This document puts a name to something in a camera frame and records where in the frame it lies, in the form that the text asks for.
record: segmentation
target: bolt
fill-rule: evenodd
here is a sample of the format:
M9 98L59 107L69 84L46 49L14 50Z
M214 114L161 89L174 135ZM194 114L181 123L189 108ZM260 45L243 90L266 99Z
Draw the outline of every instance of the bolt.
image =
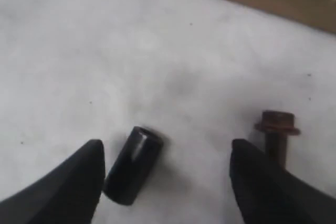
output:
M283 168L286 166L287 137L300 134L294 122L292 113L267 110L263 112L261 122L255 125L255 129L265 134L266 156Z

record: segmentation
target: white surface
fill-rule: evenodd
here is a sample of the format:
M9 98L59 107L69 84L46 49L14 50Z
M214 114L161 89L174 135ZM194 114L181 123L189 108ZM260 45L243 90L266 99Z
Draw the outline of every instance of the white surface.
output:
M130 207L93 223L242 223L230 142L264 109L303 134L288 168L335 196L335 36L225 0L0 0L0 198L90 138L107 169L133 125L170 140Z

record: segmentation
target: dark stain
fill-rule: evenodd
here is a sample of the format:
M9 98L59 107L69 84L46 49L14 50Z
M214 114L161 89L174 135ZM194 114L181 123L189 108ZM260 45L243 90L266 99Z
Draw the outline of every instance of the dark stain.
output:
M196 72L189 72L183 69L175 70L167 78L165 94L174 99L190 97L197 89L200 78L201 75Z

